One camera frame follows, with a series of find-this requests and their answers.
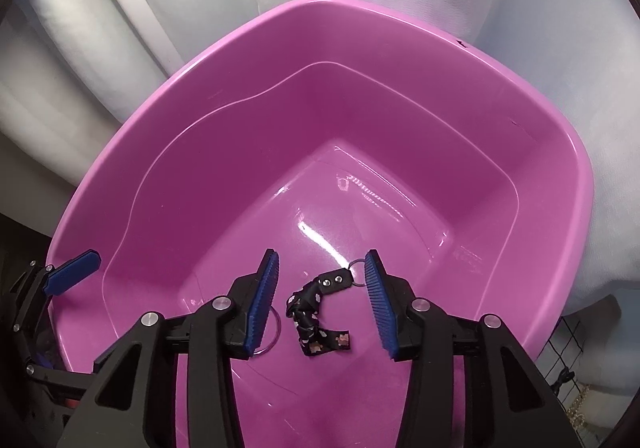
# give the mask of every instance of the keychain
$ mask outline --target keychain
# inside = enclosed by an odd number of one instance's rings
[[[351,266],[364,262],[358,258],[347,268],[335,269],[316,276],[287,300],[287,318],[293,318],[305,356],[319,356],[332,351],[351,349],[349,331],[332,331],[320,326],[318,313],[322,298],[350,288],[364,287],[353,280]]]

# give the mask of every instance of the metal bolt head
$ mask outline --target metal bolt head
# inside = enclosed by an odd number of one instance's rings
[[[502,321],[495,314],[488,314],[484,317],[484,325],[489,329],[497,329],[502,325]]]
[[[413,307],[416,311],[424,313],[431,308],[431,303],[429,300],[425,300],[424,298],[416,298],[411,302],[411,307]]]
[[[157,313],[146,313],[141,319],[140,323],[145,327],[151,327],[158,323],[158,314]]]
[[[219,311],[229,309],[231,307],[231,298],[228,296],[219,296],[211,303],[211,305],[213,306],[213,309],[217,309]]]

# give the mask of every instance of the black plastic bracket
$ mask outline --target black plastic bracket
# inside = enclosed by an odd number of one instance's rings
[[[448,316],[424,299],[407,307],[422,330],[397,448],[449,447],[453,356],[465,361],[464,448],[579,448],[558,398],[502,320]]]
[[[144,314],[94,361],[92,374],[41,366],[34,334],[50,296],[98,269],[99,256],[88,251],[58,269],[32,264],[1,302],[0,330],[10,338],[11,349],[0,361],[7,360],[18,381],[8,397],[28,394],[25,407],[42,412],[38,416],[45,428],[35,439],[22,424],[28,416],[23,407],[11,438],[38,448],[174,448],[177,357],[189,354],[190,446],[204,448],[215,440],[221,448],[243,448],[230,359],[248,359],[251,345],[260,341],[262,331],[255,328],[264,323],[253,317],[255,299],[260,294],[266,319],[277,264],[277,254],[267,250],[256,273],[239,277],[228,296],[214,298],[192,314],[171,319]],[[69,407],[67,399],[78,405]]]

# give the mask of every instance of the white curtain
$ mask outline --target white curtain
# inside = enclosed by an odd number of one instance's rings
[[[75,184],[117,128],[98,105],[125,121],[176,63],[286,0],[120,1],[26,0],[0,25],[0,130]],[[368,1],[475,44],[575,125],[593,161],[596,200],[567,310],[640,285],[640,22],[629,2]],[[151,19],[157,30],[143,30],[140,21]]]

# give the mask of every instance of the black wire rack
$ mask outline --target black wire rack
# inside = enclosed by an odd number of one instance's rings
[[[575,315],[561,317],[551,338],[536,361],[536,366],[548,384],[559,381],[561,373],[573,372],[584,352],[584,326]],[[584,448],[600,446],[607,432],[584,423],[580,414],[580,403],[589,391],[576,381],[575,376],[560,385],[558,399],[567,412]]]

